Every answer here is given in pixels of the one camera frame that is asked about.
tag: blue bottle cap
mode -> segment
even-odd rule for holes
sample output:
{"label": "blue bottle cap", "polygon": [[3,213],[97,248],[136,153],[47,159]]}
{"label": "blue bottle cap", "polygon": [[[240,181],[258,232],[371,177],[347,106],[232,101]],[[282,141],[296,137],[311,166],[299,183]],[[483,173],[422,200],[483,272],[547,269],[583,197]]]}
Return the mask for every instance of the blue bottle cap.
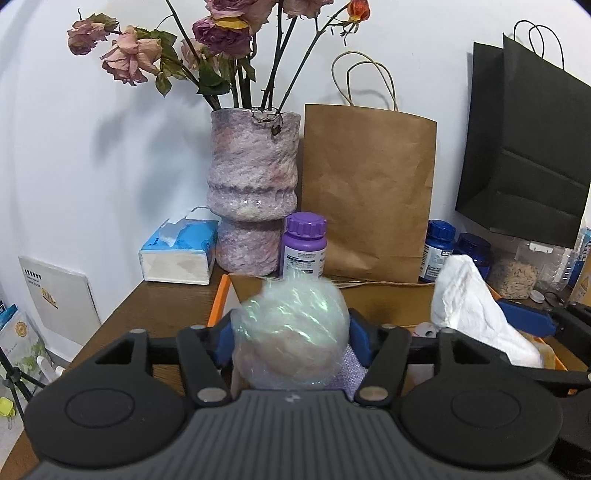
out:
{"label": "blue bottle cap", "polygon": [[472,233],[460,233],[457,247],[465,255],[486,255],[491,249],[489,242]]}
{"label": "blue bottle cap", "polygon": [[443,220],[429,220],[427,236],[442,242],[453,242],[456,237],[456,227]]}

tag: white tissue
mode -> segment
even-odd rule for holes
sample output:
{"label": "white tissue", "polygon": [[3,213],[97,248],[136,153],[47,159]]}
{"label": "white tissue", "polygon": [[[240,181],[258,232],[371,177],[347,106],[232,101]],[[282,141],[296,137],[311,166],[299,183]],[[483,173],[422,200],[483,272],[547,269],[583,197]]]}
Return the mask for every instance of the white tissue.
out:
{"label": "white tissue", "polygon": [[535,346],[507,323],[503,311],[467,255],[447,258],[435,282],[431,322],[440,329],[453,328],[502,350],[513,365],[544,366]]}
{"label": "white tissue", "polygon": [[200,220],[202,218],[199,213],[196,213],[197,210],[202,209],[209,210],[207,207],[195,207],[188,212],[183,212],[166,220],[160,225],[159,238],[169,247],[172,247],[176,243],[180,232],[187,226],[187,220]]}

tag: plastic bottle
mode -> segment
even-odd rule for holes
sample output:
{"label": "plastic bottle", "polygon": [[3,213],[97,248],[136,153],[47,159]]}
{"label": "plastic bottle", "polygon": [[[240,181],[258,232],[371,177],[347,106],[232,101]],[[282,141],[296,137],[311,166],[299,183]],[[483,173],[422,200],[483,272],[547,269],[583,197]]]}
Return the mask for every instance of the plastic bottle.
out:
{"label": "plastic bottle", "polygon": [[443,220],[429,220],[427,239],[423,250],[423,261],[419,280],[434,282],[447,257],[453,253],[456,228]]}
{"label": "plastic bottle", "polygon": [[281,237],[281,276],[290,270],[319,277],[326,254],[326,219],[311,212],[292,213],[285,222]]}
{"label": "plastic bottle", "polygon": [[471,257],[482,278],[486,280],[491,271],[491,245],[489,242],[471,233],[460,233],[453,254]]}

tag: white panel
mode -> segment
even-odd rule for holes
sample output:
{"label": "white panel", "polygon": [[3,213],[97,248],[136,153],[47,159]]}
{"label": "white panel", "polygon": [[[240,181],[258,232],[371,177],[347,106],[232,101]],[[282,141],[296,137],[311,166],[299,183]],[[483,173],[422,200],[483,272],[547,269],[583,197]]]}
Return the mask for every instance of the white panel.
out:
{"label": "white panel", "polygon": [[86,276],[32,258],[19,260],[43,326],[84,345],[100,327]]}

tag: black bag handle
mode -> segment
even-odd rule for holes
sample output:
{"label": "black bag handle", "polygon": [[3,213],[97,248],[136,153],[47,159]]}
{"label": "black bag handle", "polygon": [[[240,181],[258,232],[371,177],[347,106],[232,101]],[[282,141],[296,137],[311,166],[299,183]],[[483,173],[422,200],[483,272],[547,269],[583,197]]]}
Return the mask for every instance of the black bag handle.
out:
{"label": "black bag handle", "polygon": [[562,69],[564,70],[564,50],[562,49],[562,43],[560,42],[560,39],[558,38],[558,35],[550,27],[546,27],[546,25],[534,25],[533,27],[530,28],[530,31],[528,33],[528,35],[530,37],[530,44],[532,43],[531,42],[531,31],[534,28],[538,30],[538,33],[540,33],[540,28],[545,28],[546,30],[550,30],[550,32],[552,33],[552,35],[556,38],[556,41],[558,42],[558,46],[560,47],[560,57],[562,59]]}
{"label": "black bag handle", "polygon": [[533,23],[533,22],[531,22],[531,21],[529,21],[529,20],[519,20],[519,21],[518,21],[518,22],[515,24],[515,26],[513,27],[513,40],[517,41],[517,27],[519,26],[519,24],[520,24],[520,23],[529,23],[530,25],[533,25],[533,26],[530,28],[530,31],[529,31],[529,35],[528,35],[528,37],[529,37],[529,39],[530,39],[530,46],[531,46],[531,49],[534,51],[534,53],[535,53],[536,55],[537,55],[538,53],[537,53],[537,52],[536,52],[536,50],[535,50],[534,43],[531,41],[531,31],[532,31],[534,28],[535,28],[535,29],[538,31],[538,33],[540,34],[540,38],[542,39],[542,55],[541,55],[541,56],[542,56],[542,58],[544,58],[544,53],[545,53],[545,51],[546,51],[546,45],[545,45],[545,43],[544,43],[544,36],[542,35],[542,32],[541,32],[541,31],[540,31],[540,29],[539,29],[539,25],[536,25],[535,23]]}

